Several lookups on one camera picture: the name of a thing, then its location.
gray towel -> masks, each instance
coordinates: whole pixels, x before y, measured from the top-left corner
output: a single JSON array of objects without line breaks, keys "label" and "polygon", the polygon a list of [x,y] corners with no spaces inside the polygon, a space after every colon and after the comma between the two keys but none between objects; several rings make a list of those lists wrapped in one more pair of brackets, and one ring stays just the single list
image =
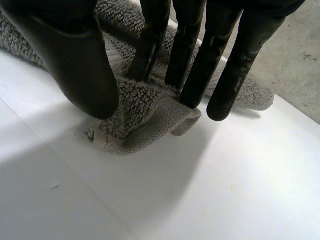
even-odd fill
[{"label": "gray towel", "polygon": [[[97,120],[89,129],[79,131],[87,143],[99,150],[117,155],[134,154],[168,133],[182,136],[201,117],[198,109],[190,109],[178,103],[179,93],[164,83],[177,30],[175,25],[171,24],[168,28],[160,56],[148,83],[137,83],[126,78],[144,26],[141,7],[133,1],[136,0],[98,1],[96,15],[104,31],[106,51],[117,79],[120,105],[113,117]],[[2,14],[0,47],[45,67],[28,42]],[[199,47],[200,43],[196,46],[191,64]],[[212,95],[224,65],[224,62],[219,65],[206,92],[207,95]],[[236,101],[238,106],[260,111],[267,109],[272,103],[272,92],[250,78]]]}]

white surface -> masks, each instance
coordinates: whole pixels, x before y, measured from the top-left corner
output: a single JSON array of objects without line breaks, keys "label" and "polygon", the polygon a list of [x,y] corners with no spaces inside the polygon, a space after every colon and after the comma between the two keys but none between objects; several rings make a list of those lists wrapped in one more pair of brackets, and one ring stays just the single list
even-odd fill
[{"label": "white surface", "polygon": [[1,240],[320,239],[320,126],[281,98],[205,115],[133,156],[74,137],[92,119],[0,52]]}]

